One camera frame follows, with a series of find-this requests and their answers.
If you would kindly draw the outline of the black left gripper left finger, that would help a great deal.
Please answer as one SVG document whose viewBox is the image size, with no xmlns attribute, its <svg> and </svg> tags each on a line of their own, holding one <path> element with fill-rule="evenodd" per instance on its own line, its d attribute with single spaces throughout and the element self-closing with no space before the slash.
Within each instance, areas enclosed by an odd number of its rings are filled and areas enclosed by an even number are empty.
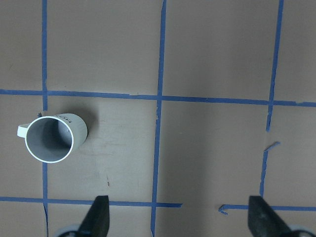
<svg viewBox="0 0 316 237">
<path fill-rule="evenodd" d="M 109 197 L 97 196 L 78 229 L 78 236 L 106 237 L 109 225 Z"/>
</svg>

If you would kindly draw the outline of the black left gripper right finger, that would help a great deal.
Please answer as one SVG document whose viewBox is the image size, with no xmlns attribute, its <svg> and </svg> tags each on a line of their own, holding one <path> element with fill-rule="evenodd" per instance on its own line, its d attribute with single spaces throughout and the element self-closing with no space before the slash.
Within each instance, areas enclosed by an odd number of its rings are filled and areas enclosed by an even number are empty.
<svg viewBox="0 0 316 237">
<path fill-rule="evenodd" d="M 281 237 L 292 232 L 261 196 L 249 197 L 248 228 L 253 237 Z"/>
</svg>

